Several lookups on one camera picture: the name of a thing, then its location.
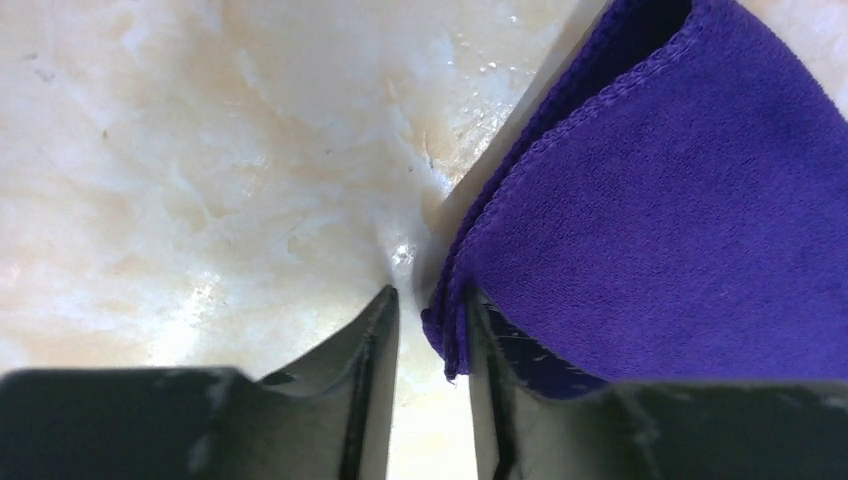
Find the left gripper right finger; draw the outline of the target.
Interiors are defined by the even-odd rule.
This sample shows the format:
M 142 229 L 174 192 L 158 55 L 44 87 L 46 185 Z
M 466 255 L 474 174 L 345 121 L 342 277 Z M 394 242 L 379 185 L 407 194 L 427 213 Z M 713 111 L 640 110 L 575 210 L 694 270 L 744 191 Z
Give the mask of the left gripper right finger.
M 843 479 L 847 387 L 607 383 L 466 298 L 482 479 Z

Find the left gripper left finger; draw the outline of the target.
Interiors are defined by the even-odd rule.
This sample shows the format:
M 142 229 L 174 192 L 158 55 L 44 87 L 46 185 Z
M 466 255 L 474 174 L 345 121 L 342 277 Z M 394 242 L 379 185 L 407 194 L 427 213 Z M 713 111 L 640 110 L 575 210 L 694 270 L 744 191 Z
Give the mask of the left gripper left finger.
M 1 379 L 5 479 L 382 479 L 399 298 L 254 380 L 232 367 L 26 369 Z

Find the purple towel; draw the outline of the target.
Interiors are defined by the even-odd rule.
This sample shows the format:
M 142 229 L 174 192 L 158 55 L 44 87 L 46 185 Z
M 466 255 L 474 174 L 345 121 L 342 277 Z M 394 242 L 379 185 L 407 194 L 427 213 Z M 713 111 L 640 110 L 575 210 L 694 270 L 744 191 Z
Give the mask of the purple towel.
M 480 288 L 571 366 L 845 379 L 847 123 L 735 1 L 615 1 L 470 206 L 423 311 L 448 379 Z

